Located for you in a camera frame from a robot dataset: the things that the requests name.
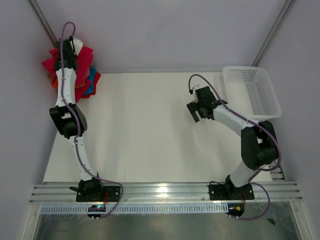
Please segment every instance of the white plastic basket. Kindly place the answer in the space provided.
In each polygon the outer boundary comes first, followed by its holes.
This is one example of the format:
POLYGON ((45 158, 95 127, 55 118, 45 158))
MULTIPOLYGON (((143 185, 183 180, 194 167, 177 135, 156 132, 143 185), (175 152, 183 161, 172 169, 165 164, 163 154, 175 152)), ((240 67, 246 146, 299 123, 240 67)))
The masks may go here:
POLYGON ((228 104, 238 113, 259 121, 281 116, 274 86, 265 69, 227 66, 223 68, 223 79, 228 104))

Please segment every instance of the blue cloth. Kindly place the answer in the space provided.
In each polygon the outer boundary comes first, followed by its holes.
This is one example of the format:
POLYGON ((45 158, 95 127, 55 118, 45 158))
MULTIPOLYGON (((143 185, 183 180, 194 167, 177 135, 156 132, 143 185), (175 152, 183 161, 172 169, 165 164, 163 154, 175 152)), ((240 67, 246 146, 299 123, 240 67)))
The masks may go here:
POLYGON ((88 76, 88 80, 91 82, 89 88, 85 91, 83 95, 92 94, 95 90, 95 76, 97 74, 97 70, 90 66, 90 75, 88 76))

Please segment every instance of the white wall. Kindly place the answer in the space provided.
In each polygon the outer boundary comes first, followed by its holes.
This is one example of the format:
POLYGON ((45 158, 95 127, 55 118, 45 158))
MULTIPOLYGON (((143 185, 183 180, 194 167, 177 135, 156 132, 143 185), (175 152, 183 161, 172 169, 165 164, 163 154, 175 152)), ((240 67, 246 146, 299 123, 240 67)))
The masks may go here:
POLYGON ((56 94, 41 65, 52 46, 26 0, 1 1, 0 33, 0 238, 14 240, 48 163, 56 94))
POLYGON ((251 65, 284 0, 38 0, 57 38, 73 21, 102 73, 251 65))
POLYGON ((273 123, 285 175, 300 185, 315 226, 320 226, 319 10, 319 0, 298 0, 260 64, 282 107, 273 123))

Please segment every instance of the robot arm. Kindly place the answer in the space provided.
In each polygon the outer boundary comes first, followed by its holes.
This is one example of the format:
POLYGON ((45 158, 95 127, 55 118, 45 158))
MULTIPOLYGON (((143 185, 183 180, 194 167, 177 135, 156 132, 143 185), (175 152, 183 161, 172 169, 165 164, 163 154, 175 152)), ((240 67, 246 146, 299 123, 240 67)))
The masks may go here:
POLYGON ((90 202, 90 200, 104 199, 105 191, 102 181, 93 178, 84 169, 85 166, 93 176, 99 176, 97 170, 89 161, 86 151, 85 131, 88 128, 87 121, 84 114, 77 107, 75 100, 76 70, 78 67, 77 54, 80 52, 83 44, 80 40, 72 36, 62 43, 58 41, 58 49, 60 49, 60 44, 63 44, 64 79, 62 75, 61 53, 59 52, 54 64, 58 79, 58 96, 55 107, 50 108, 49 113, 59 133, 67 138, 76 158, 81 159, 81 162, 77 161, 80 182, 78 188, 73 189, 77 191, 77 202, 90 202), (78 124, 74 114, 66 105, 76 114, 79 120, 80 132, 78 132, 78 124))
MULTIPOLYGON (((225 193, 230 199, 237 199, 245 188, 248 188, 253 176, 260 168, 272 163, 278 158, 278 152, 273 141, 253 124, 240 119, 229 112, 208 86, 195 89, 194 101, 187 104, 195 122, 199 117, 216 120, 234 131, 241 138, 242 162, 225 181, 225 193)), ((253 121, 264 127, 273 137, 276 137, 273 125, 269 121, 253 121)))

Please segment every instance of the red cloth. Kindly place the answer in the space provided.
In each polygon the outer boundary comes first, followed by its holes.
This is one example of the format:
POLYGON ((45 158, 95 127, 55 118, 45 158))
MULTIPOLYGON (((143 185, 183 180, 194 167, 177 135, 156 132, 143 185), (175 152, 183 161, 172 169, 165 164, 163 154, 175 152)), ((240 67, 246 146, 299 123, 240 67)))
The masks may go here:
POLYGON ((84 93, 88 90, 90 87, 91 81, 89 81, 88 78, 84 80, 84 86, 76 88, 74 90, 74 95, 75 95, 75 102, 78 102, 79 99, 84 95, 84 93))
POLYGON ((99 81, 101 77, 101 74, 99 72, 96 72, 95 76, 94 76, 94 81, 93 81, 93 93, 91 94, 87 94, 87 95, 83 95, 82 98, 83 99, 88 99, 90 98, 91 95, 96 95, 96 90, 97 90, 97 83, 99 81))
MULTIPOLYGON (((76 80, 75 80, 75 88, 82 87, 86 85, 85 79, 88 76, 88 71, 90 71, 90 65, 93 60, 93 49, 83 46, 76 58, 78 63, 78 68, 76 70, 76 80)), ((51 74, 56 75, 56 71, 54 70, 54 64, 56 62, 56 55, 59 50, 57 48, 49 51, 51 54, 51 58, 42 62, 44 68, 51 74)))

